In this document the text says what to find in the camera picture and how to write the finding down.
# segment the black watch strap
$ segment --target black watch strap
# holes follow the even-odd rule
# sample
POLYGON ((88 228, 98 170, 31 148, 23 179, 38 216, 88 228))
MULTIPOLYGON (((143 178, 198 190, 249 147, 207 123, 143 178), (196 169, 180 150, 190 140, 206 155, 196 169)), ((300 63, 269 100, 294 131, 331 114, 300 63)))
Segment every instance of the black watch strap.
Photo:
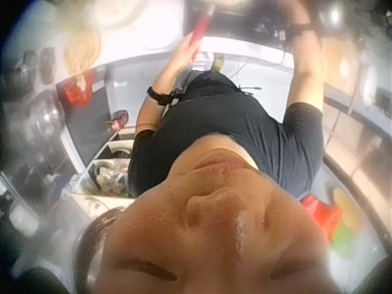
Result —
POLYGON ((158 102, 160 106, 166 106, 173 102, 174 96, 166 95, 166 94, 158 94, 153 90, 153 87, 149 87, 147 90, 147 94, 158 102))

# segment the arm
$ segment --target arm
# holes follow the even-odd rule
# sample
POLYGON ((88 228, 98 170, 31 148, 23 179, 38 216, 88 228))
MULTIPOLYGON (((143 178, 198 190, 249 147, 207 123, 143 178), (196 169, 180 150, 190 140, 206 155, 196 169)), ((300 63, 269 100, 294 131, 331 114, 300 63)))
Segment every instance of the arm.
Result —
MULTIPOLYGON (((158 94, 169 95, 173 91, 174 84, 180 71, 194 62, 193 56, 194 53, 199 50, 200 42, 195 42, 190 45, 192 34, 193 33, 190 33, 181 42, 169 63, 154 82, 153 90, 158 94)), ((150 96, 147 96, 139 111, 136 122, 136 134, 139 134, 144 130, 156 131, 159 127, 165 108, 165 106, 159 105, 157 101, 150 96)))
MULTIPOLYGON (((285 3, 290 22, 310 23, 303 1, 281 0, 285 3)), ((323 111, 324 82, 320 43, 314 31, 304 31, 293 38, 294 76, 288 95, 287 107, 304 102, 323 111)))

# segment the lips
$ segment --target lips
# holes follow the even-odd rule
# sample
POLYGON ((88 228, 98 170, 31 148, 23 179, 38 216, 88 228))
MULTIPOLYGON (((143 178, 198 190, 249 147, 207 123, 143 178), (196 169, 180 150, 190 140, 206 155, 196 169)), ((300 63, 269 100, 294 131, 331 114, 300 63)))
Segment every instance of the lips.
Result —
POLYGON ((222 168, 249 168, 249 164, 241 158, 236 156, 229 156, 226 154, 215 154, 210 156, 196 165, 194 170, 199 170, 206 167, 222 167, 222 168))

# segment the black hair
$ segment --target black hair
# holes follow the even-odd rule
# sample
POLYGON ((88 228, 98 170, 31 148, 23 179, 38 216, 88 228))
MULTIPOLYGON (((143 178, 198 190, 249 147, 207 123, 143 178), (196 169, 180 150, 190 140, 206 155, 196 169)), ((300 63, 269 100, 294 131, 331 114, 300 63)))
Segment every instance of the black hair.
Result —
POLYGON ((124 210, 124 207, 117 207, 103 213, 89 224, 80 238, 73 269, 74 287, 77 294, 91 293, 88 287, 91 261, 103 246, 111 225, 124 210))

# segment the green object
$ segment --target green object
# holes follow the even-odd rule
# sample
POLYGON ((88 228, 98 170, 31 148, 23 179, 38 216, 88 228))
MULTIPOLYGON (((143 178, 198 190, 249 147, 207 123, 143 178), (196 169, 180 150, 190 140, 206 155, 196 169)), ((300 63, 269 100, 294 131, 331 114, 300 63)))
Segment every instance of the green object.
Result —
POLYGON ((335 232, 331 239, 331 247, 338 254, 338 256, 349 259, 353 257, 353 245, 356 235, 351 231, 341 220, 337 225, 335 232))

